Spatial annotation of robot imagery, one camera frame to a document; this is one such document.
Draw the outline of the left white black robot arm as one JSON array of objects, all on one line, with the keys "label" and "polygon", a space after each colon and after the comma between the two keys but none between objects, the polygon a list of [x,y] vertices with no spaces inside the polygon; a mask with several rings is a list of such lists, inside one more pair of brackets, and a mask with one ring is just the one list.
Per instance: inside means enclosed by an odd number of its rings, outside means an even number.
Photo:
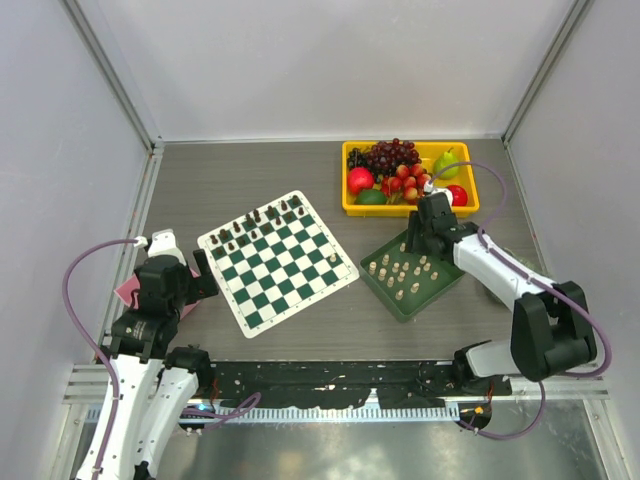
[{"label": "left white black robot arm", "polygon": [[187,305],[217,294],[210,274],[192,274],[182,252],[149,250],[136,268],[137,298],[113,324],[104,352],[109,383],[79,479],[154,479],[179,417],[214,383],[209,354],[169,345]]}]

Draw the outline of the green white chess board mat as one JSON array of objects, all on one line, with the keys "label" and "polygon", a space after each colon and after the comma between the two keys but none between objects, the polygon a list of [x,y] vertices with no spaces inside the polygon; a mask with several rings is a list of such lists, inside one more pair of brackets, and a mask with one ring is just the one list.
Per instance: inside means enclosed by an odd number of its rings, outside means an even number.
[{"label": "green white chess board mat", "polygon": [[[247,339],[354,283],[360,273],[315,208],[291,191],[197,239]],[[332,253],[335,265],[329,263]]]}]

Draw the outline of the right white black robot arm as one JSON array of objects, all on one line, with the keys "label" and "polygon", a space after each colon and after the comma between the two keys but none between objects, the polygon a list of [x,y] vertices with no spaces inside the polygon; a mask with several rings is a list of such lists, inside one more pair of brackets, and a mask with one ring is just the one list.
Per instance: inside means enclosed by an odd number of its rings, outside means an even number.
[{"label": "right white black robot arm", "polygon": [[484,341],[454,354],[452,381],[465,394],[489,377],[521,375],[532,382],[563,374],[597,357],[584,291],[556,283],[498,247],[473,222],[461,223],[448,195],[431,193],[409,217],[406,250],[473,276],[512,314],[506,341]]}]

